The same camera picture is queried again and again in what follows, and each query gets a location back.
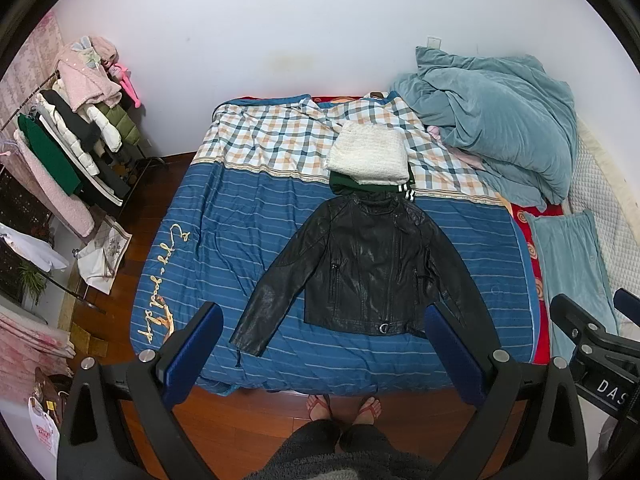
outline person's leg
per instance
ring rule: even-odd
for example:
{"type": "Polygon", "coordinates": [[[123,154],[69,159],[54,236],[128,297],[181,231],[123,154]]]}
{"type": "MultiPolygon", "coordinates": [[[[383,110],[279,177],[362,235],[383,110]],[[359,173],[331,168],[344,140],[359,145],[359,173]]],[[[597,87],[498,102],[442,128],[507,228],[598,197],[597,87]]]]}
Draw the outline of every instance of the person's leg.
{"type": "Polygon", "coordinates": [[[340,428],[331,419],[331,411],[318,396],[307,399],[311,422],[296,430],[274,453],[269,464],[290,462],[307,456],[333,453],[340,428]]]}
{"type": "Polygon", "coordinates": [[[363,403],[351,427],[342,434],[340,448],[346,452],[395,451],[385,434],[373,425],[381,412],[380,401],[375,397],[369,397],[363,403]]]}

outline olive green puffer jacket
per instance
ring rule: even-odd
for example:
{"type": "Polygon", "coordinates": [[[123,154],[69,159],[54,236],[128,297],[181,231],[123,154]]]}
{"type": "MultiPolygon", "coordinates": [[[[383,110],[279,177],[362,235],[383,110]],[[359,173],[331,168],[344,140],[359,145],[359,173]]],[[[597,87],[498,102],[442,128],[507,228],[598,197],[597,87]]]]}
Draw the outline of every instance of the olive green puffer jacket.
{"type": "Polygon", "coordinates": [[[132,146],[137,145],[140,141],[140,131],[120,105],[109,108],[105,103],[98,103],[96,106],[107,117],[109,122],[118,129],[124,142],[132,146]]]}

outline wooden floor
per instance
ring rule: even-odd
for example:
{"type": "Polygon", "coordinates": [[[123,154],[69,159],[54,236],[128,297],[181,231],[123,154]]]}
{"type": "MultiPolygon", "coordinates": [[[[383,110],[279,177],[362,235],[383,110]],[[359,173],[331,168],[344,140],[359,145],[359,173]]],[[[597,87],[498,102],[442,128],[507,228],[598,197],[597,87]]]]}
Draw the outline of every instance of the wooden floor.
{"type": "MultiPolygon", "coordinates": [[[[78,305],[74,321],[92,335],[109,342],[103,364],[134,357],[129,342],[129,319],[146,256],[160,222],[180,185],[193,153],[169,157],[167,167],[150,168],[136,188],[120,224],[133,235],[111,294],[90,289],[88,299],[107,311],[104,316],[78,305]]],[[[76,369],[84,355],[71,362],[76,369]]],[[[462,432],[473,410],[455,391],[427,394],[406,392],[380,396],[383,413],[378,427],[398,449],[439,462],[462,432]]],[[[239,479],[261,468],[278,446],[307,422],[306,396],[263,390],[239,390],[219,397],[194,387],[186,402],[174,413],[204,460],[221,480],[239,479]]],[[[332,397],[334,414],[344,421],[355,416],[360,398],[332,397]]],[[[132,436],[149,472],[165,478],[130,402],[123,402],[132,436]]],[[[511,416],[505,436],[487,466],[486,473],[499,467],[516,430],[522,407],[511,416]]]]}

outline white fluffy garment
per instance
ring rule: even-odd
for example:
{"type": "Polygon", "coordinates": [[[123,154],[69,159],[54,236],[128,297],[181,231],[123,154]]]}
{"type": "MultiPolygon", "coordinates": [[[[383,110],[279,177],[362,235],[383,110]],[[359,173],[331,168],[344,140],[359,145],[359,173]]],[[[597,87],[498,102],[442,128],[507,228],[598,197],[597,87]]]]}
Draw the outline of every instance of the white fluffy garment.
{"type": "Polygon", "coordinates": [[[404,133],[380,124],[344,121],[326,166],[358,184],[400,186],[409,180],[404,133]]]}

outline person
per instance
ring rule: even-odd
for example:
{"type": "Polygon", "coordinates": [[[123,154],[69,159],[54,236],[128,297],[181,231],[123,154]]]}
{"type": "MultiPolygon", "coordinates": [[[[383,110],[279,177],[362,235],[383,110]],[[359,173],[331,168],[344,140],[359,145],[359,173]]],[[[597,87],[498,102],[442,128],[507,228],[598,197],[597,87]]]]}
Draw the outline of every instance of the person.
{"type": "Polygon", "coordinates": [[[375,423],[380,401],[365,398],[352,425],[340,435],[328,396],[309,395],[311,422],[295,431],[264,468],[244,480],[417,480],[427,478],[433,463],[395,449],[375,423]],[[335,452],[340,442],[342,453],[335,452]]]}

